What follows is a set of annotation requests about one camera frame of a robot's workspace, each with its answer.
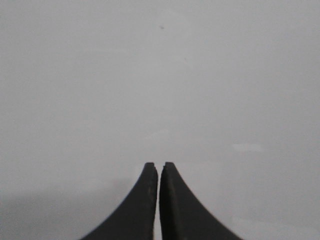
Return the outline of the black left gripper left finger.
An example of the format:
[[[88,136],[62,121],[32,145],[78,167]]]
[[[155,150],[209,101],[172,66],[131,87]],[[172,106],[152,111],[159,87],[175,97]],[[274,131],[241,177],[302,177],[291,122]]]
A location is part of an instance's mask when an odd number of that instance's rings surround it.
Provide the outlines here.
[[[152,240],[157,205],[158,173],[155,164],[143,170],[122,203],[84,240]]]

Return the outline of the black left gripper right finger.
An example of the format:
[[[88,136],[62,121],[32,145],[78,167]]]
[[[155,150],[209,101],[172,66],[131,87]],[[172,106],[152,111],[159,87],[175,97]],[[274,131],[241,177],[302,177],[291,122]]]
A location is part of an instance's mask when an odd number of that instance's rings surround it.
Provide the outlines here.
[[[159,214],[163,240],[240,239],[201,204],[172,162],[161,173]]]

